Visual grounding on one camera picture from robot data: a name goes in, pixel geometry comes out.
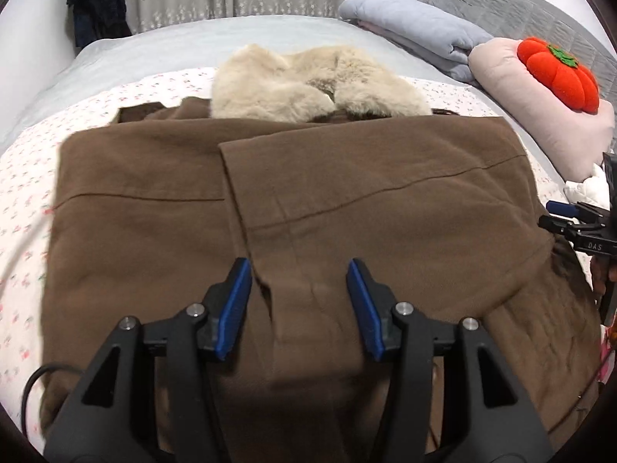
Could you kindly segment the person's right hand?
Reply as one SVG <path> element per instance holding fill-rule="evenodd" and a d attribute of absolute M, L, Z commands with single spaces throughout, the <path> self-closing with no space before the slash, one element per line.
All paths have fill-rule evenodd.
<path fill-rule="evenodd" d="M 607 289 L 607 283 L 614 279 L 611 259 L 605 256 L 593 256 L 590 270 L 593 291 L 596 295 L 603 296 Z"/>

